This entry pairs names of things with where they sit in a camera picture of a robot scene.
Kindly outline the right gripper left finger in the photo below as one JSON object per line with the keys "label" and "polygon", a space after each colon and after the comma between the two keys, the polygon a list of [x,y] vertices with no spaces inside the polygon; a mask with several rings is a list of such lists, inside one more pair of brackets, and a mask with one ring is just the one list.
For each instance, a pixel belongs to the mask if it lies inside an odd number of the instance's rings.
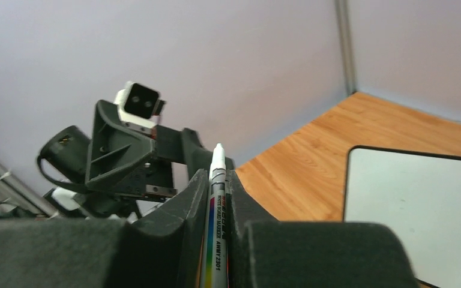
{"label": "right gripper left finger", "polygon": [[208,175],[142,219],[0,220],[0,287],[195,287]]}

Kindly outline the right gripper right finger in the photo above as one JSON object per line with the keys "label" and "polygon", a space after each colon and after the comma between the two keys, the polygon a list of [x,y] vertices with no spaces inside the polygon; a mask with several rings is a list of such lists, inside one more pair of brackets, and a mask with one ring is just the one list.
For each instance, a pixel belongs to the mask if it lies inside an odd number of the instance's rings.
{"label": "right gripper right finger", "polygon": [[226,177],[231,287],[417,287],[398,237],[376,223],[280,221]]}

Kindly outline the whiteboard marker white body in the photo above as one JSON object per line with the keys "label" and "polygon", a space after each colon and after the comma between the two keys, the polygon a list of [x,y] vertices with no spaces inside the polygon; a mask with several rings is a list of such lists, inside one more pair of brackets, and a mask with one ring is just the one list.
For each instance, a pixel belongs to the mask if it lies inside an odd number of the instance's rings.
{"label": "whiteboard marker white body", "polygon": [[227,287],[226,163],[221,143],[216,144],[209,167],[208,206],[200,269],[200,287]]}

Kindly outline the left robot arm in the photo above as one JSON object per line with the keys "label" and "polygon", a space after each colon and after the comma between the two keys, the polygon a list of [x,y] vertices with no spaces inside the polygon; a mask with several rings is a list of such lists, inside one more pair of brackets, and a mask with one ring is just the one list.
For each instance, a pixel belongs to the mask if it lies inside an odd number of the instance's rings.
{"label": "left robot arm", "polygon": [[167,199],[176,198],[172,164],[184,164],[189,177],[205,177],[200,214],[206,221],[215,215],[210,195],[213,158],[197,132],[161,126],[147,136],[123,124],[115,104],[101,100],[95,107],[92,136],[74,125],[65,128],[43,146],[37,167],[47,161],[66,177],[55,185],[81,198],[79,210],[96,218],[126,218],[138,212],[138,200],[165,207]]}

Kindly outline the small whiteboard black frame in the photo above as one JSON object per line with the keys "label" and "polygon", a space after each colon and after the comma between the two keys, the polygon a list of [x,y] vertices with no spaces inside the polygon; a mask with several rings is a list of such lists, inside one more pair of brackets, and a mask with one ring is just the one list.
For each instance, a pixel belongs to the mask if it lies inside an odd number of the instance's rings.
{"label": "small whiteboard black frame", "polygon": [[354,146],[342,218],[389,227],[422,283],[461,287],[461,156]]}

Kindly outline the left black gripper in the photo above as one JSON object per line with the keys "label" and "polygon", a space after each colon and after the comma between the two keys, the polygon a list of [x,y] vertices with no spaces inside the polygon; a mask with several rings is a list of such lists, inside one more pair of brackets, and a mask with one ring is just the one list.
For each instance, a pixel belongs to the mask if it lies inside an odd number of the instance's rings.
{"label": "left black gripper", "polygon": [[[83,200],[89,216],[140,217],[139,202],[164,203],[174,197],[172,163],[185,164],[189,178],[200,169],[209,178],[213,149],[203,147],[196,131],[159,125],[155,140],[127,128],[116,104],[97,101],[86,161],[89,193]],[[154,154],[155,160],[147,162]]]}

